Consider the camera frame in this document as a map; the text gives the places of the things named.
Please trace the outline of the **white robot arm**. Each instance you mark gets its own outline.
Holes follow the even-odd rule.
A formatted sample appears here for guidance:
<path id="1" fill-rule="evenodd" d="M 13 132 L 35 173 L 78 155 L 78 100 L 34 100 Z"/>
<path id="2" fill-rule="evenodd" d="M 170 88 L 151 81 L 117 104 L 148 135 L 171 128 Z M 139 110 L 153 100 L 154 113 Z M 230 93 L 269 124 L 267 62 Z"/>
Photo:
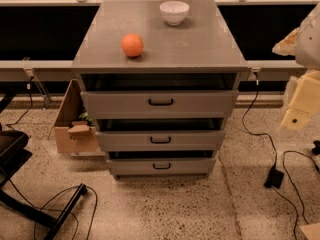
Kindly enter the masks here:
<path id="1" fill-rule="evenodd" d="M 281 127 L 289 131 L 301 130 L 320 111 L 320 3 L 284 39 L 276 43 L 272 52 L 292 55 L 306 73 L 290 84 L 291 97 L 281 120 Z"/>

